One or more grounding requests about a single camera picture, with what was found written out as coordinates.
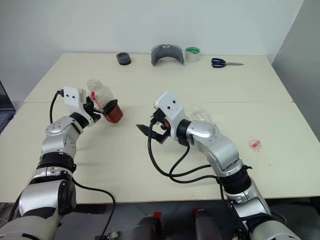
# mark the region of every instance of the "plastic bottle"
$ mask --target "plastic bottle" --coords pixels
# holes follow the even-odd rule
[[[91,91],[92,101],[103,110],[103,115],[108,122],[117,123],[123,116],[118,105],[118,100],[114,98],[110,89],[97,79],[91,79],[87,83]]]

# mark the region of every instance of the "floor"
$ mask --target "floor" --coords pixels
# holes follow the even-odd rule
[[[73,212],[66,215],[61,221],[63,226],[56,231],[54,240],[93,240],[101,234],[109,217],[110,207],[103,214]],[[132,229],[142,218],[152,216],[154,212],[162,212],[162,233],[167,240],[194,240],[192,210],[199,208],[210,212],[225,239],[231,240],[232,233],[240,225],[228,217],[221,201],[118,204],[107,232],[120,232],[119,240],[130,239]],[[0,217],[7,218],[10,209],[11,206],[6,207]],[[277,204],[272,206],[271,210],[285,216],[288,227],[302,240],[319,239],[320,217],[313,207]]]

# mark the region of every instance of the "tape roll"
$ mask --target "tape roll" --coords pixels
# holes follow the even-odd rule
[[[196,63],[200,60],[200,49],[190,46],[185,49],[185,60],[189,63]]]

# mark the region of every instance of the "white table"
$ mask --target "white table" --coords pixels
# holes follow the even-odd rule
[[[101,80],[120,104],[150,104],[166,91],[183,103],[292,101],[265,56],[215,56],[244,64],[224,68],[212,68],[212,56],[184,65],[161,59],[156,66],[149,54],[130,56],[132,63],[122,66],[113,53],[65,53],[25,102],[51,102],[55,91],[66,85],[87,90],[90,79]]]
[[[236,146],[265,198],[317,196],[319,190],[320,144],[293,102],[201,103],[220,131]],[[0,202],[13,202],[36,168],[49,124],[48,102],[25,103],[0,136]],[[213,179],[178,184],[153,167],[147,137],[135,124],[148,124],[154,111],[150,104],[122,104],[118,124],[101,119],[86,128],[77,142],[75,179],[86,186],[112,192],[117,202],[219,199]],[[68,115],[57,102],[53,118]],[[253,138],[260,150],[249,148]],[[185,148],[168,139],[153,143],[154,156],[166,171]],[[201,153],[191,149],[177,172],[207,164]],[[188,178],[212,174],[210,168]],[[78,203],[106,203],[103,193],[77,188]]]

